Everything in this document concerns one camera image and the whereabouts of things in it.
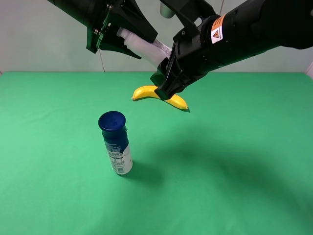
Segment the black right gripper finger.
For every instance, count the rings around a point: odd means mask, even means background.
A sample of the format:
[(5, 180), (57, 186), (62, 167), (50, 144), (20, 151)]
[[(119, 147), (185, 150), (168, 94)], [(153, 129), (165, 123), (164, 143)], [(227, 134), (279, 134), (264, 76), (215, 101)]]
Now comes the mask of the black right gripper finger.
[(176, 56), (171, 56), (167, 65), (166, 80), (157, 86), (156, 94), (165, 101), (182, 92), (186, 87), (182, 78), (183, 70), (179, 67)]
[(169, 59), (165, 58), (157, 67), (156, 72), (150, 77), (155, 86), (160, 86), (166, 80), (167, 65)]

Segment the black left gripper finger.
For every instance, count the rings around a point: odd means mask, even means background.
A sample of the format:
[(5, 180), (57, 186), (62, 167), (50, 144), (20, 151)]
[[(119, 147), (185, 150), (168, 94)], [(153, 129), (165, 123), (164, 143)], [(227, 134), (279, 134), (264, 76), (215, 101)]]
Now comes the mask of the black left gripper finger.
[(131, 56), (136, 59), (141, 59), (142, 57), (138, 56), (134, 52), (132, 52), (130, 49), (128, 49), (125, 45), (123, 46), (117, 46), (117, 45), (110, 45), (106, 43), (101, 43), (100, 44), (100, 50), (102, 51), (113, 51), (113, 52), (118, 52), (122, 53), (128, 56)]
[(114, 5), (116, 25), (131, 31), (149, 43), (157, 37), (157, 31), (141, 12), (135, 0), (117, 0)]

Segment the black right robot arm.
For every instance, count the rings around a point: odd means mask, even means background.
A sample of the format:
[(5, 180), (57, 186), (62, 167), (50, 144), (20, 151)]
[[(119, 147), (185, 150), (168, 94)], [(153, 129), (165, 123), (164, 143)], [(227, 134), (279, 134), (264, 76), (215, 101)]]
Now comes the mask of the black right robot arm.
[(170, 57), (151, 77), (162, 100), (211, 71), (270, 49), (313, 45), (310, 0), (248, 0), (222, 16), (203, 0), (166, 0), (164, 5), (183, 29), (173, 38)]

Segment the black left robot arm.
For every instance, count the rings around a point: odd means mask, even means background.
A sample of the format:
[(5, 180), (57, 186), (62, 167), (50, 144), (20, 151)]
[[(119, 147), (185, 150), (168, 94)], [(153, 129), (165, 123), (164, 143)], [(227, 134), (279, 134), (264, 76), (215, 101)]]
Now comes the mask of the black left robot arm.
[(86, 48), (96, 53), (107, 50), (140, 59), (117, 36), (124, 28), (152, 43), (157, 31), (145, 18), (135, 0), (51, 0), (53, 5), (87, 27)]

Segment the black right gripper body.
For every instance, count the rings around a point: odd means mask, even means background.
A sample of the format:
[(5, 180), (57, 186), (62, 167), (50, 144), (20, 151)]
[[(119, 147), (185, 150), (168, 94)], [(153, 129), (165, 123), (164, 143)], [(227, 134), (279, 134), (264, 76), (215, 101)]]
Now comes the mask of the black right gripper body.
[(196, 81), (235, 62), (235, 18), (208, 17), (195, 36), (180, 35), (168, 62), (169, 81)]

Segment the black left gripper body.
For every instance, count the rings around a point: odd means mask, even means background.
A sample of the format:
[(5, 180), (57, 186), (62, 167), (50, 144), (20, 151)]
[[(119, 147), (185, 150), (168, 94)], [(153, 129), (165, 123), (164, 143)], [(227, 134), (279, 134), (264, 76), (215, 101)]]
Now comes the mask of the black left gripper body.
[(116, 0), (85, 1), (85, 26), (87, 27), (87, 49), (92, 53), (100, 50), (100, 44), (122, 46), (118, 41), (114, 5)]

